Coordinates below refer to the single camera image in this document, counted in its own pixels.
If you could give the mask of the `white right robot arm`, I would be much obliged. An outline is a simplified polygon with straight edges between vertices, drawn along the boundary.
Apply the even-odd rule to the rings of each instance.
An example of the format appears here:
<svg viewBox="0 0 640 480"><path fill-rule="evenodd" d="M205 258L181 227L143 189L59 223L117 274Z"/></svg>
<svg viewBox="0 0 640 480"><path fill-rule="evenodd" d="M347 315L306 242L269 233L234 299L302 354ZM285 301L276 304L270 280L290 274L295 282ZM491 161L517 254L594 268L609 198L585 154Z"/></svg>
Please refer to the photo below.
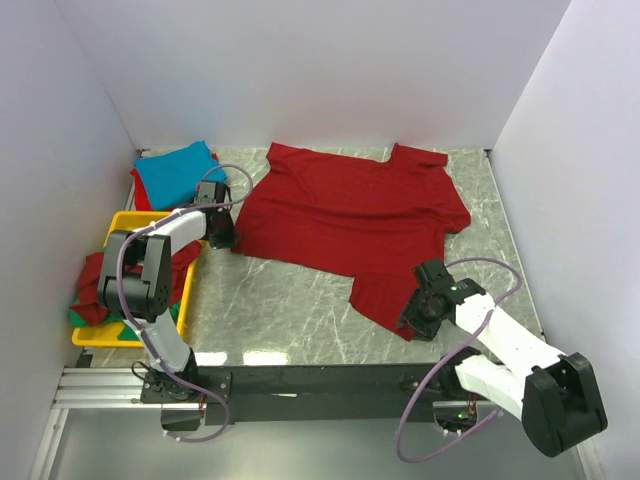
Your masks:
<svg viewBox="0 0 640 480"><path fill-rule="evenodd" d="M595 371L580 353L567 355L537 338L500 306L513 289L492 297L472 279L455 280L435 258L414 269L418 286L401 321L433 338L449 321L467 338L430 369L400 417L406 423L428 384L439 374L444 395L467 392L520 420L530 442L553 458L608 427Z"/></svg>

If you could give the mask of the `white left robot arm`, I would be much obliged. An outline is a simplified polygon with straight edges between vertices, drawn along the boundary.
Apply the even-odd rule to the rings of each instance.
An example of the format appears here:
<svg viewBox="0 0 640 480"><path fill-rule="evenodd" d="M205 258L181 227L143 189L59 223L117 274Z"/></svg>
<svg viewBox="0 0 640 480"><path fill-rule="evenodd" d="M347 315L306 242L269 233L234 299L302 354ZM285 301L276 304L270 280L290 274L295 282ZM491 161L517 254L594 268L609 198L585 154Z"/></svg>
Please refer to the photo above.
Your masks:
<svg viewBox="0 0 640 480"><path fill-rule="evenodd" d="M107 238L97 287L99 303L136 333L151 367L167 374L164 389L179 402L197 395L200 378L192 349L169 313L172 257L201 240L214 249L234 246L228 207L177 209L132 231L116 229Z"/></svg>

